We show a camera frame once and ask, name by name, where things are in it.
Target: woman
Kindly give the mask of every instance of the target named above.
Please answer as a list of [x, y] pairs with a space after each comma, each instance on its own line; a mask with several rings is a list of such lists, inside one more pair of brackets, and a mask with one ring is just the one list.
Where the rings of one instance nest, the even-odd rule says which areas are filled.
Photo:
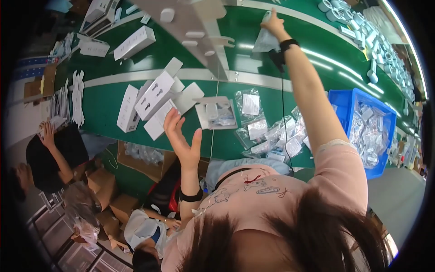
[[[261, 26], [284, 51], [315, 176], [304, 183], [266, 165], [243, 165], [224, 173], [215, 191], [200, 201], [201, 130], [190, 147], [181, 133], [184, 118], [171, 110], [164, 129], [181, 162], [182, 231], [165, 248], [164, 272], [381, 271], [387, 266], [382, 238], [365, 217], [367, 179], [359, 154], [316, 70], [300, 47], [289, 42], [283, 22], [273, 10]], [[358, 247], [351, 251], [354, 244]]]

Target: black smartwatch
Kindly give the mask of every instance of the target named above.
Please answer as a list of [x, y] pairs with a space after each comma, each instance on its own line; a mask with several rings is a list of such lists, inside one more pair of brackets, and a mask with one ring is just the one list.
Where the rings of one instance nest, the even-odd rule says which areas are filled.
[[180, 200], [181, 201], [186, 201], [186, 202], [200, 201], [202, 199], [203, 195], [204, 195], [204, 192], [202, 191], [201, 187], [199, 188], [198, 193], [196, 195], [193, 195], [193, 196], [183, 194], [183, 191], [180, 188]]
[[284, 51], [289, 49], [290, 45], [292, 45], [292, 44], [296, 44], [297, 46], [301, 47], [296, 40], [293, 40], [293, 39], [285, 40], [279, 44], [279, 47], [281, 48], [281, 52], [283, 53]]

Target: brown cardboard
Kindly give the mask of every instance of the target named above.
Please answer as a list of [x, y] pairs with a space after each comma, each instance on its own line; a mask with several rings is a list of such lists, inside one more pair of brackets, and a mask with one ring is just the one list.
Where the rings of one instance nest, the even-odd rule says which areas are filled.
[[173, 164], [177, 156], [172, 151], [163, 152], [164, 159], [156, 165], [148, 165], [141, 159], [135, 159], [125, 154], [125, 146], [123, 141], [118, 141], [118, 156], [117, 160], [120, 164], [133, 168], [145, 175], [147, 175], [154, 182], [159, 182], [169, 167]]
[[94, 191], [103, 211], [117, 195], [115, 176], [106, 169], [100, 168], [87, 177], [87, 182], [88, 187]]
[[139, 200], [126, 194], [121, 194], [110, 203], [110, 208], [122, 224], [127, 224], [131, 213], [139, 208]]
[[51, 96], [54, 94], [54, 77], [56, 76], [57, 64], [49, 64], [44, 69], [44, 90], [42, 95]]
[[111, 235], [113, 237], [118, 237], [121, 234], [121, 229], [119, 228], [119, 220], [110, 210], [100, 212], [99, 214], [95, 215], [95, 217], [103, 226], [103, 230], [107, 234], [107, 236]]

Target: raised arm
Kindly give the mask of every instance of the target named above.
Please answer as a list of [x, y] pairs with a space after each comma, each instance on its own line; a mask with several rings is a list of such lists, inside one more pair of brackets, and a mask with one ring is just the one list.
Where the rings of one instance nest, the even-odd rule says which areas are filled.
[[54, 143], [54, 127], [48, 120], [47, 122], [43, 122], [41, 126], [44, 130], [44, 139], [39, 134], [38, 137], [42, 144], [48, 148], [57, 165], [59, 166], [59, 176], [62, 179], [62, 182], [66, 184], [73, 179], [73, 171]]
[[[284, 29], [284, 20], [278, 19], [275, 9], [261, 26], [268, 29], [281, 43], [291, 39]], [[318, 148], [334, 139], [349, 142], [334, 109], [325, 95], [323, 84], [313, 65], [300, 49], [292, 44], [284, 53], [285, 63], [293, 85], [293, 95], [307, 128], [314, 155]]]
[[[175, 154], [178, 156], [181, 164], [181, 191], [184, 195], [195, 196], [199, 190], [198, 164], [201, 157], [201, 138], [202, 130], [199, 128], [195, 131], [192, 139], [192, 147], [186, 142], [181, 132], [185, 118], [172, 108], [164, 120], [164, 130], [169, 139]], [[181, 229], [193, 218], [192, 209], [198, 209], [201, 201], [180, 203]]]

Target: blue bin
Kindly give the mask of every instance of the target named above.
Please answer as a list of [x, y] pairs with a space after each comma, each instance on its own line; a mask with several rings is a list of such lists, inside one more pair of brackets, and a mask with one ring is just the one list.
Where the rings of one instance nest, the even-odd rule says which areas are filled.
[[[376, 107], [379, 110], [388, 114], [384, 116], [384, 123], [387, 120], [390, 120], [391, 124], [388, 131], [389, 143], [387, 145], [387, 150], [391, 147], [397, 118], [396, 112], [394, 110], [392, 110], [390, 107], [388, 107], [378, 99], [374, 98], [373, 96], [357, 88], [353, 90], [330, 90], [328, 93], [328, 99], [331, 104], [337, 105], [337, 116], [346, 132], [347, 137], [349, 137], [351, 133], [351, 124], [355, 108], [355, 100], [358, 100], [359, 102], [364, 102], [369, 106]], [[382, 156], [379, 156], [378, 158], [379, 163], [376, 165], [375, 168], [365, 170], [367, 179], [380, 177], [382, 176], [382, 173], [384, 173], [385, 165], [387, 164], [388, 160], [387, 151], [385, 151], [384, 154], [382, 154]]]

